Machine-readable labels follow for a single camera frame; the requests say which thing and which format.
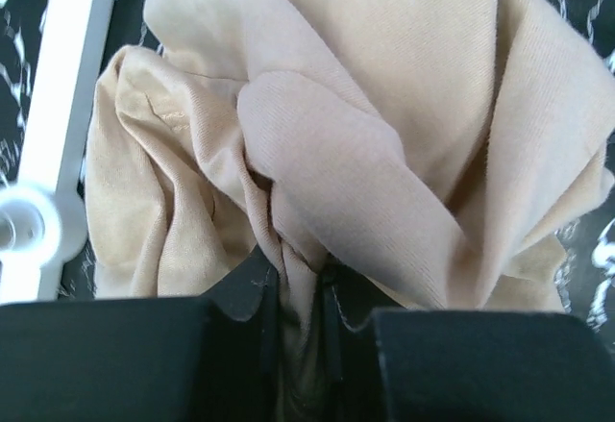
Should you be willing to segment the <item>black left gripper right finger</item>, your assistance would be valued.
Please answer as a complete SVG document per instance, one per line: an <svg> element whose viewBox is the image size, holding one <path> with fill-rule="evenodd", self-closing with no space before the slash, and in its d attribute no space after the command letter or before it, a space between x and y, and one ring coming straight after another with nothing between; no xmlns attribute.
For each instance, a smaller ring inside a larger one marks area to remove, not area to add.
<svg viewBox="0 0 615 422"><path fill-rule="evenodd" d="M321 279L327 421L610 421L614 364L561 313L406 310L352 269Z"/></svg>

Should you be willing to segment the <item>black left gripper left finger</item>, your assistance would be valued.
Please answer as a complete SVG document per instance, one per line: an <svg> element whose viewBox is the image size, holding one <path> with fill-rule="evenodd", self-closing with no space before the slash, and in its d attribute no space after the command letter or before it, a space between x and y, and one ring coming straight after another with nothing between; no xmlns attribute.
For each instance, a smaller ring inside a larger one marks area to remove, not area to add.
<svg viewBox="0 0 615 422"><path fill-rule="evenodd" d="M5 421L270 421L276 269L259 249L193 297L1 309Z"/></svg>

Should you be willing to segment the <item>beige t shirt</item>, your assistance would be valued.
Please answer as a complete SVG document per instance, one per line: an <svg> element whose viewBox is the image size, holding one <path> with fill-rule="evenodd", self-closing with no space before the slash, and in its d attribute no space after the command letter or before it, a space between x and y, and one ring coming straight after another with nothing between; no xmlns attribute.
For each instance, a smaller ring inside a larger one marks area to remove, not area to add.
<svg viewBox="0 0 615 422"><path fill-rule="evenodd" d="M145 0L161 53L98 80L101 298L280 275L278 415L325 401L328 257L411 309L562 311L557 229L597 208L614 79L547 0Z"/></svg>

